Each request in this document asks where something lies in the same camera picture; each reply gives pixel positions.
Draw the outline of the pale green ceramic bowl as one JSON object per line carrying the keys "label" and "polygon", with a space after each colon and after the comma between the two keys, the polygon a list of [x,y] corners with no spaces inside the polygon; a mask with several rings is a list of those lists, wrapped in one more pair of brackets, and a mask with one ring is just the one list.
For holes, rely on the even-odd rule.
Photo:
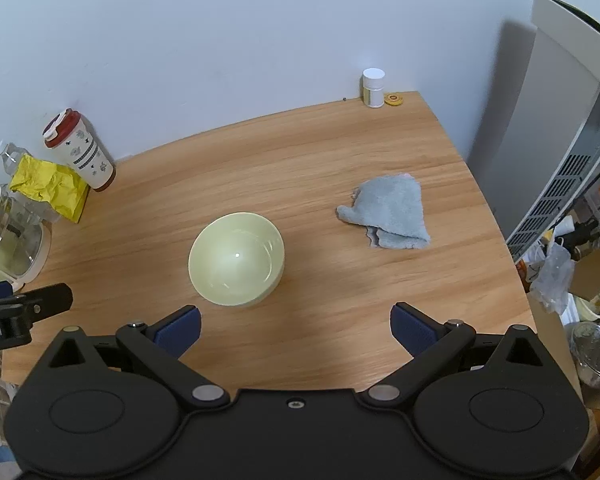
{"label": "pale green ceramic bowl", "polygon": [[254,212],[233,212],[208,224],[188,255],[189,279],[205,300],[220,307],[258,304],[278,285],[285,244],[276,225]]}

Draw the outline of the cardboard box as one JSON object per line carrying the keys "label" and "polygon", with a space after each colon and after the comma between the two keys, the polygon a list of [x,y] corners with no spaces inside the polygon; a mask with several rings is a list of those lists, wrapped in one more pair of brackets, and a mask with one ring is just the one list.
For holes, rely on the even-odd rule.
{"label": "cardboard box", "polygon": [[[573,285],[575,292],[583,292],[585,299],[591,299],[600,292],[600,249],[586,256],[576,264]],[[529,306],[539,335],[544,346],[566,375],[573,389],[583,403],[593,410],[600,410],[600,390],[581,388],[576,366],[569,350],[568,337],[562,321],[556,313],[548,313],[542,304],[531,294],[527,295]]]}

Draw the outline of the yellow round token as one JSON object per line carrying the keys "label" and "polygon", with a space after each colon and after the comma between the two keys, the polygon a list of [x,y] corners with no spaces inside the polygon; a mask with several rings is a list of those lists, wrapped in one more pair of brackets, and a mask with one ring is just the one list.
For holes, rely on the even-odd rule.
{"label": "yellow round token", "polygon": [[401,106],[403,104],[403,96],[401,93],[386,93],[384,101],[389,106]]}

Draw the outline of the yellow crumpled foil bag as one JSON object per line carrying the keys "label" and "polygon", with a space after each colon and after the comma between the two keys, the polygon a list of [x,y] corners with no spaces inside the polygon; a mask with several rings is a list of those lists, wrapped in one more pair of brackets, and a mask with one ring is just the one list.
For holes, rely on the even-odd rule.
{"label": "yellow crumpled foil bag", "polygon": [[29,200],[50,205],[73,223],[80,221],[90,189],[73,169],[28,154],[21,156],[9,188]]}

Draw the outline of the clear plastic bag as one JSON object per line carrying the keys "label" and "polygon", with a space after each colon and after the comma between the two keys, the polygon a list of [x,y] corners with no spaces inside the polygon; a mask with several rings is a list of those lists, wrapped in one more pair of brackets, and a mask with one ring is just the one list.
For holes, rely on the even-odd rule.
{"label": "clear plastic bag", "polygon": [[542,268],[530,285],[531,297],[547,312],[563,314],[575,267],[568,249],[559,244],[550,246]]}

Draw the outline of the grey pink microfibre cloth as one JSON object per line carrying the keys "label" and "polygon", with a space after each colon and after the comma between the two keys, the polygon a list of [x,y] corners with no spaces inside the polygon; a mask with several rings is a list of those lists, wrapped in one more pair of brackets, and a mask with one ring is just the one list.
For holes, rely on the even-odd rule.
{"label": "grey pink microfibre cloth", "polygon": [[350,206],[336,208],[339,220],[364,226],[370,246],[422,249],[430,244],[422,189],[410,174],[382,176],[361,183]]}

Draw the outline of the clear plastic water bottle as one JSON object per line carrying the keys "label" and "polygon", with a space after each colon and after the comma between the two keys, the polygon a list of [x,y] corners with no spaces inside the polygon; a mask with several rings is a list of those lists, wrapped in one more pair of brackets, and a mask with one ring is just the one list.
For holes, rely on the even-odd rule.
{"label": "clear plastic water bottle", "polygon": [[16,173],[23,155],[29,155],[25,148],[20,148],[12,142],[0,141],[0,159],[4,171],[9,177]]}

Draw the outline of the white pill jar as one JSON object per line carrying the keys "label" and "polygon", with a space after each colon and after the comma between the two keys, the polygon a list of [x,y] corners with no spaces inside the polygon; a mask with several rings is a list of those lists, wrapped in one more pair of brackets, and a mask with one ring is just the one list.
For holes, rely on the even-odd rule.
{"label": "white pill jar", "polygon": [[362,98],[366,106],[379,108],[385,104],[385,72],[381,68],[369,67],[362,73]]}

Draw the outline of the white grey appliance cabinet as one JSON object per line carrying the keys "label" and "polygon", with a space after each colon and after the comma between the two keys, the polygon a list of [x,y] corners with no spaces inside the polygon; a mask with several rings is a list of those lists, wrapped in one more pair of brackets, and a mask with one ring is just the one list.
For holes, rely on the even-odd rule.
{"label": "white grey appliance cabinet", "polygon": [[600,23],[562,0],[533,0],[530,26],[501,29],[469,155],[508,251],[519,260],[600,162]]}

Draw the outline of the clear plastic food container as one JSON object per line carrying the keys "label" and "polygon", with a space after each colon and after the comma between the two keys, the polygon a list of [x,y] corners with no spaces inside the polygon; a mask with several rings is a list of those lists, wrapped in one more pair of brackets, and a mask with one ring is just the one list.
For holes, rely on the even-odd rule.
{"label": "clear plastic food container", "polygon": [[573,324],[569,332],[569,349],[580,381],[600,390],[600,324]]}

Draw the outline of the white red travel cup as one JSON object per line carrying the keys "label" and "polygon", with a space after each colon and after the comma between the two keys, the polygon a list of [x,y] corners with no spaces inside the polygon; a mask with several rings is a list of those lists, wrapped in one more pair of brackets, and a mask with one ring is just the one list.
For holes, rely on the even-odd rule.
{"label": "white red travel cup", "polygon": [[83,115],[65,108],[44,128],[46,148],[75,171],[94,191],[102,192],[114,180],[116,168]]}

